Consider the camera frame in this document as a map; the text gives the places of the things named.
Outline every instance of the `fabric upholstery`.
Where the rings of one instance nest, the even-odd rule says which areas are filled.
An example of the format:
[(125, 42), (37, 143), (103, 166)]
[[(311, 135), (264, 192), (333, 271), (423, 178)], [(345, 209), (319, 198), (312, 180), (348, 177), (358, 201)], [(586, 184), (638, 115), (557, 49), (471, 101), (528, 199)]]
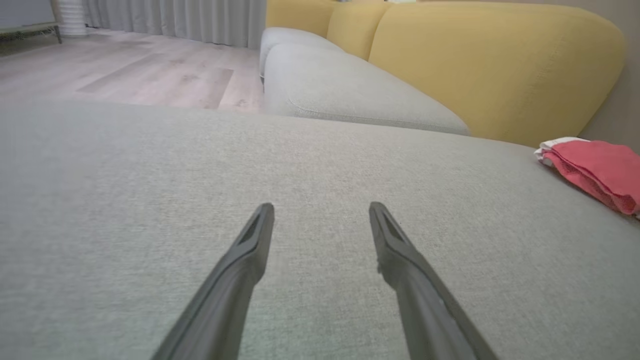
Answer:
[(266, 0), (267, 28), (292, 28), (326, 37), (334, 0)]
[(267, 61), (267, 55), (271, 48), (278, 44), (304, 44), (342, 52), (339, 46), (308, 31), (289, 28), (268, 28), (262, 33), (262, 42), (260, 43), (260, 76), (264, 77), (264, 65)]
[(386, 2), (336, 4), (327, 40), (349, 54), (368, 60), (378, 23), (391, 5)]
[(451, 110), (363, 59), (295, 44), (274, 47), (266, 62), (265, 111), (466, 135)]
[(537, 146), (576, 136), (624, 65), (618, 28), (578, 8), (397, 4), (369, 61), (458, 114), (472, 135)]
[(149, 359), (262, 202), (276, 222), (240, 359), (408, 359), (372, 200), (499, 358), (640, 352), (640, 222), (531, 148), (153, 106), (0, 112), (3, 359)]

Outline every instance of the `white cloth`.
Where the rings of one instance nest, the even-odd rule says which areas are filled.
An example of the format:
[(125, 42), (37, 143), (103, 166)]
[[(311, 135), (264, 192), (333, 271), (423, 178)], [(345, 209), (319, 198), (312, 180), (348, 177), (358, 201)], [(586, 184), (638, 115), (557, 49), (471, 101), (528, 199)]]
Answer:
[(574, 140), (578, 140), (578, 141), (582, 141), (582, 142), (588, 142), (589, 140), (585, 140), (585, 139), (581, 139), (581, 138), (574, 138), (572, 136), (566, 136), (564, 138), (557, 138), (554, 140), (547, 140), (545, 142), (541, 142), (540, 143), (540, 148), (536, 151), (534, 151), (534, 155), (536, 155), (536, 159), (538, 159), (538, 161), (540, 161), (541, 163), (543, 163), (544, 165), (548, 166), (548, 167), (555, 167), (553, 162), (551, 162), (551, 160), (549, 159), (545, 159), (542, 156), (543, 151), (550, 151), (551, 148), (554, 145), (557, 145), (559, 143), (563, 143), (563, 142), (572, 142)]

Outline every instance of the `gray sofa cushion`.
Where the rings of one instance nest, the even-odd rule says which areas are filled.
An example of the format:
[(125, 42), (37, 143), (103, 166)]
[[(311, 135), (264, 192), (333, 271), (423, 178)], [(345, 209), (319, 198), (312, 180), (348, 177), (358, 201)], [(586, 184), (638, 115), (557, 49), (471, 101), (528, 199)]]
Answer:
[(451, 110), (356, 56), (282, 44), (267, 59), (267, 113), (467, 135)]
[(640, 222), (528, 147), (121, 104), (0, 113), (2, 359), (149, 359), (267, 201), (276, 222), (240, 359), (408, 359), (372, 200), (499, 358), (640, 353)]
[(303, 44), (326, 50), (343, 52), (329, 40), (308, 31), (289, 28), (266, 28), (260, 43), (260, 76), (264, 77), (264, 65), (271, 49), (278, 44)]

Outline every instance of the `yellow sofa cushion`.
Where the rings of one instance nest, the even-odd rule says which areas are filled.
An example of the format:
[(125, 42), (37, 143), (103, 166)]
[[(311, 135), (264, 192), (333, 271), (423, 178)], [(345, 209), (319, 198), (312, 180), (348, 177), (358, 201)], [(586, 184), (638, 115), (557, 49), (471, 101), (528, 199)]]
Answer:
[(326, 38), (345, 52), (368, 60), (378, 23), (391, 5), (386, 2), (336, 4)]
[(267, 28), (300, 29), (326, 38), (334, 0), (268, 0)]
[(537, 146), (575, 136), (616, 82), (622, 33), (578, 8), (396, 4), (369, 61), (440, 101), (472, 135)]

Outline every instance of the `white cylindrical object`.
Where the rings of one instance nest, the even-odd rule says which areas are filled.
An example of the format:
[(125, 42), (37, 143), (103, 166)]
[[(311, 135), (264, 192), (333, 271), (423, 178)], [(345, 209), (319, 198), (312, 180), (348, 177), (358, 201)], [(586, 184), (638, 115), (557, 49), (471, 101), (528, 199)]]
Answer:
[(60, 34), (64, 37), (85, 37), (88, 32), (84, 24), (83, 0), (59, 0), (62, 16)]

